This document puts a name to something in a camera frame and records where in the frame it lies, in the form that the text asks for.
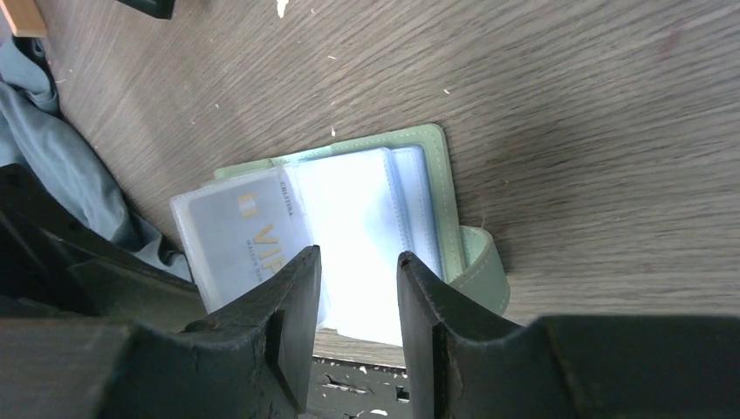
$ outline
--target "black object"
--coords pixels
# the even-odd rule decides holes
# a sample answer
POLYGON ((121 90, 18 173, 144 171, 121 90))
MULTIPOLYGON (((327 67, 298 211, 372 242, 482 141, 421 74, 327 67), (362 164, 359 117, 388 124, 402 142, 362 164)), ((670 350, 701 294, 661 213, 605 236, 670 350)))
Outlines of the black object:
POLYGON ((118 0, 126 6, 146 13, 158 19, 172 18, 172 10, 175 8, 175 0, 118 0))
POLYGON ((398 271, 415 418, 740 417, 740 321, 548 316, 521 327, 413 253, 398 271))
POLYGON ((206 316, 194 286, 89 231, 21 167, 0 168, 0 194, 3 417, 740 417, 736 318, 521 327, 404 253, 408 378, 312 362, 318 248, 206 316))

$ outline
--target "fabric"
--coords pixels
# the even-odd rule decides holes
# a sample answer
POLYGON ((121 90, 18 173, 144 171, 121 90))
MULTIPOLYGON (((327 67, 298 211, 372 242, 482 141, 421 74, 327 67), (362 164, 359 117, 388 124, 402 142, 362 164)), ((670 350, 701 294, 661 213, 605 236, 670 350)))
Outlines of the fabric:
POLYGON ((162 234, 130 211, 95 152, 61 119, 57 89, 37 39, 0 46, 0 166, 18 163, 90 230, 142 261, 190 280, 184 255, 162 249, 162 234))

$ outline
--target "wood grain surface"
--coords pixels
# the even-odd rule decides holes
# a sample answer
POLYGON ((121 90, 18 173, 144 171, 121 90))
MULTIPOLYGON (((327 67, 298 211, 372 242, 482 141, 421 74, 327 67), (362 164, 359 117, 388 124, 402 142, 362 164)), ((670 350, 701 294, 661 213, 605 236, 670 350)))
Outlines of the wood grain surface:
POLYGON ((46 25, 33 0, 0 0, 5 21, 19 38, 44 38, 46 25))
MULTIPOLYGON (((510 319, 740 313, 736 1, 38 5, 66 116, 175 240, 169 198, 214 168, 436 122, 510 319)), ((330 333, 316 349, 402 362, 330 333)))

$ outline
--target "wallet strap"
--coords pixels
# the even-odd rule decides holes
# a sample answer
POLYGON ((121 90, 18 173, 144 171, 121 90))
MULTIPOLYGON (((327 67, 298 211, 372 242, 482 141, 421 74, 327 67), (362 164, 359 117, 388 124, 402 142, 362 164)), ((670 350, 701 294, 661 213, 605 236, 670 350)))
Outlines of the wallet strap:
POLYGON ((509 304, 510 287, 493 237, 484 229, 461 225, 468 268, 450 285, 469 299, 501 315, 509 304))

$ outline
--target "green leather wallet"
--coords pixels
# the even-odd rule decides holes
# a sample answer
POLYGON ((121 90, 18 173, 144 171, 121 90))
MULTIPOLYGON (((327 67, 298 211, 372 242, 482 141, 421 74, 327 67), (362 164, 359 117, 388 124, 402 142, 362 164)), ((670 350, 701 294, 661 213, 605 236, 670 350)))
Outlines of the green leather wallet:
POLYGON ((496 314, 509 303, 510 288, 493 237, 476 227, 460 226, 449 154, 442 129, 434 124, 334 143, 330 146, 219 168, 217 180, 304 160, 342 155, 369 148, 419 146, 427 163, 442 280, 496 314))

